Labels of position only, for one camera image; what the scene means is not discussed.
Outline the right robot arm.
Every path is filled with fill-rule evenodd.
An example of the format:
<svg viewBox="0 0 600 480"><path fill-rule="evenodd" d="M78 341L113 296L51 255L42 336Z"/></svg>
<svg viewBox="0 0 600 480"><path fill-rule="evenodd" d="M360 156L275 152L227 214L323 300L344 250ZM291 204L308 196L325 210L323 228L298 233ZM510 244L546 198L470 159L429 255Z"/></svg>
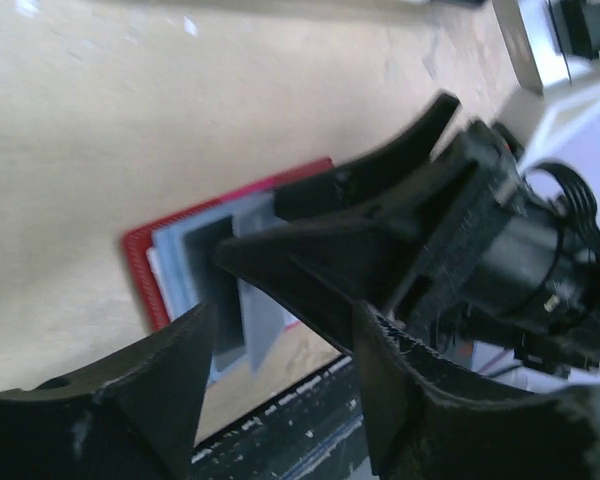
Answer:
<svg viewBox="0 0 600 480"><path fill-rule="evenodd" d="M437 351L466 336L600 363L600 108L550 141L520 91L437 150L459 105L442 92L378 149L279 188L282 225L216 263L343 351L364 302Z"/></svg>

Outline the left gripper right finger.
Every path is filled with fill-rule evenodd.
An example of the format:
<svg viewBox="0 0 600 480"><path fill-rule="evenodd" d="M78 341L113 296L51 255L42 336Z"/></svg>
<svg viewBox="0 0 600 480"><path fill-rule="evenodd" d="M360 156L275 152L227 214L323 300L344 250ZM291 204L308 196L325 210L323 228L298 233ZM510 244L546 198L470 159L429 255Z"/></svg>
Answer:
<svg viewBox="0 0 600 480"><path fill-rule="evenodd" d="M353 308L372 472L382 479L600 479L600 384L536 394L487 379Z"/></svg>

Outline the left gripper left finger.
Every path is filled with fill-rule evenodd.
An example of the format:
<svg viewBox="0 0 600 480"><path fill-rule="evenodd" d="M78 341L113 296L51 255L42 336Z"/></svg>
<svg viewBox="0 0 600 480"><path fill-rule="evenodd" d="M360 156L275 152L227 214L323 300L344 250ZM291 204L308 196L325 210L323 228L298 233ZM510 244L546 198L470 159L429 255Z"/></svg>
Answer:
<svg viewBox="0 0 600 480"><path fill-rule="evenodd" d="M190 479L218 319L160 331L32 390L0 392L0 479Z"/></svg>

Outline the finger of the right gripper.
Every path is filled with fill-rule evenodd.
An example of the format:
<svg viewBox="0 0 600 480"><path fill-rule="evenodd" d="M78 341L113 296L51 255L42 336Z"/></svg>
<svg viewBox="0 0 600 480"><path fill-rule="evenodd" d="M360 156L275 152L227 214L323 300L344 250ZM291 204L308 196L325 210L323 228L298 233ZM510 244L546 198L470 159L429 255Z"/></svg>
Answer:
<svg viewBox="0 0 600 480"><path fill-rule="evenodd" d="M226 240L215 259L342 351L353 348L360 302L426 338L465 305L461 291L478 255L461 227L479 180L473 160L429 160L353 207Z"/></svg>

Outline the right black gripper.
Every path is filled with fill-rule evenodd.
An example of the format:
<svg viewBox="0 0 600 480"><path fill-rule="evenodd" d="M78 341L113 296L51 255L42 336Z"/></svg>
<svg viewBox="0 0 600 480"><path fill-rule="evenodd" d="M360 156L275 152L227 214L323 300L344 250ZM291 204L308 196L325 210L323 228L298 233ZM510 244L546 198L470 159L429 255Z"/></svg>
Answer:
<svg viewBox="0 0 600 480"><path fill-rule="evenodd" d="M482 122L430 154L460 106L441 92L397 137L360 158L275 190L283 220L344 210L409 184L408 274L385 309L404 336L436 348L467 335L541 363L600 363L596 199L569 166L540 169L561 188L539 198L500 132Z"/></svg>

